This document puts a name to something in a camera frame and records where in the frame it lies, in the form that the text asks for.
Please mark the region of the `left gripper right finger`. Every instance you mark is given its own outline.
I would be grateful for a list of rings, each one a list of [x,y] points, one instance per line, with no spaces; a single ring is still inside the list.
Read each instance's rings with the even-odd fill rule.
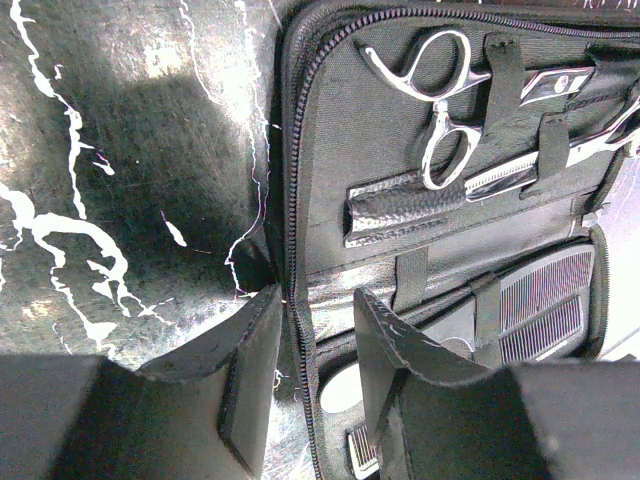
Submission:
[[[488,369],[354,294],[367,435],[384,479],[635,479],[639,365]]]

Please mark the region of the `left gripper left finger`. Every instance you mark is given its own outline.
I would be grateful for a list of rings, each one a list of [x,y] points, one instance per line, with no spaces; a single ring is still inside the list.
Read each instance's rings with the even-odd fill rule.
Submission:
[[[102,356],[1,359],[5,479],[257,479],[281,290],[137,370]]]

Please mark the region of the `black hair comb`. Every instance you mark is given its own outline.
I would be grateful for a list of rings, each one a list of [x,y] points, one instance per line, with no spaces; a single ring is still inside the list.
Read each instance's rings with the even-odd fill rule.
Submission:
[[[420,332],[488,369],[572,353],[588,330],[595,252],[573,246],[486,278],[458,307]]]

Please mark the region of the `black zip tool case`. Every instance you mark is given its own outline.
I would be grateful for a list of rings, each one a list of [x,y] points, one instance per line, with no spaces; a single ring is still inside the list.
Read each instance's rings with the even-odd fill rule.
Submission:
[[[639,139],[479,202],[464,183],[601,131],[639,94],[637,9],[315,1],[287,30],[281,73],[282,279],[317,478],[384,479],[358,289],[422,330],[486,278],[589,245],[586,338],[548,361],[600,361],[610,269],[597,219]]]

